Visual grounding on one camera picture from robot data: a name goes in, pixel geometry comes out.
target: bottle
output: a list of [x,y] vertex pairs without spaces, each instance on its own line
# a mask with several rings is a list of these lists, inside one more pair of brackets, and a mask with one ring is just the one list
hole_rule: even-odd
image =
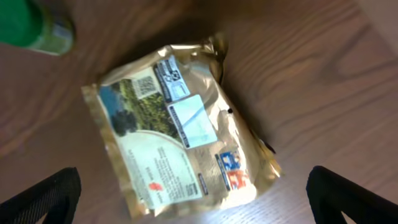
[[31,0],[0,0],[0,42],[61,55],[73,45],[73,28]]

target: red logo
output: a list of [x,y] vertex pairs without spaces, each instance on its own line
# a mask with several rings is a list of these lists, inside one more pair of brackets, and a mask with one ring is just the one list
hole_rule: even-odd
[[158,183],[151,183],[148,185],[151,190],[163,190],[162,186]]

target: wooden table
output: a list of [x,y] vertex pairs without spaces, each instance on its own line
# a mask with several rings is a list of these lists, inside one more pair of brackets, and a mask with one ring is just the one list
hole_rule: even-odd
[[164,44],[221,29],[230,39],[224,88],[275,147],[286,176],[249,205],[144,221],[311,223],[305,184],[315,165],[398,203],[398,58],[355,2],[71,0],[54,8],[76,25],[69,54],[0,46],[0,202],[72,166],[83,188],[75,223],[129,223],[80,87]]

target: landscape photo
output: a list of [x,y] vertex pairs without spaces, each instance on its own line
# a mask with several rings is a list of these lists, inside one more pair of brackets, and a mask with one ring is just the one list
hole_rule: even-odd
[[106,107],[114,132],[123,137],[137,130],[166,134],[181,142],[162,94],[154,93],[139,100],[130,79],[102,86],[99,96]]

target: gold foil package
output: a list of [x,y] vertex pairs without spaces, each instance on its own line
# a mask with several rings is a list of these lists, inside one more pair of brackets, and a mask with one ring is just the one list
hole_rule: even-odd
[[218,84],[224,43],[167,45],[82,88],[133,218],[242,205],[280,176]]

